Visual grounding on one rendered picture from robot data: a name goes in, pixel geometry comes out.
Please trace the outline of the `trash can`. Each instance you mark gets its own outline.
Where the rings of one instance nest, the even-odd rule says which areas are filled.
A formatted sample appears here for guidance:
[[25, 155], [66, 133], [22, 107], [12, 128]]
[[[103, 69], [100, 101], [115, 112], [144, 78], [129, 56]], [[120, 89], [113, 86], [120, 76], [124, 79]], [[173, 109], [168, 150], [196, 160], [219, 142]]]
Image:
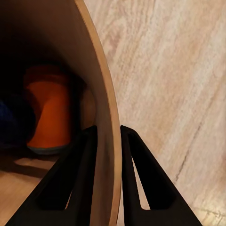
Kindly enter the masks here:
[[[73, 79], [74, 138], [97, 126], [89, 226], [116, 226], [122, 183], [121, 126], [105, 53], [84, 0], [0, 0], [0, 88], [24, 99], [28, 65], [66, 66]], [[0, 226], [5, 226], [62, 153], [26, 140], [0, 148]]]

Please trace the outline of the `can of soda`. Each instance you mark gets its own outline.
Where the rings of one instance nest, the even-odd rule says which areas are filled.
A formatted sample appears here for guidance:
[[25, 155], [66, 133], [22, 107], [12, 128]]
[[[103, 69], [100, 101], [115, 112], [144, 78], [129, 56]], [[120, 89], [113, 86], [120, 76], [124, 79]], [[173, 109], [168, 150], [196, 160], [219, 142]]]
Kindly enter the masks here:
[[24, 99], [35, 113], [26, 147], [38, 154], [62, 153], [73, 142], [73, 79], [66, 66], [28, 65]]
[[28, 101], [0, 88], [0, 148], [22, 144], [34, 128], [35, 113]]

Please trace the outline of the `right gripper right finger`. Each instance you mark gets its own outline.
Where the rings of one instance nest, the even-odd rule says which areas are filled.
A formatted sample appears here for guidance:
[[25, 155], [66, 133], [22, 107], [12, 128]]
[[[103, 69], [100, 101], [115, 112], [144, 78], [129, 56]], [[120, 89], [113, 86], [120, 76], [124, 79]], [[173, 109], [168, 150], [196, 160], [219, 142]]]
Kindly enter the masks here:
[[[202, 226], [140, 135], [132, 128], [120, 128], [125, 226]], [[150, 210], [141, 207], [132, 160]]]

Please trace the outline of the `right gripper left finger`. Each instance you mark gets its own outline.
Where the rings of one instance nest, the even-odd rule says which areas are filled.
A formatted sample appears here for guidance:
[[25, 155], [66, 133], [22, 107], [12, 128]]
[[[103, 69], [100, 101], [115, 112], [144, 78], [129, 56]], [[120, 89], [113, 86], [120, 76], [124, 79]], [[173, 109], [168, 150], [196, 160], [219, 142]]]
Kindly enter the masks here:
[[5, 226], [89, 226], [97, 144], [82, 130]]

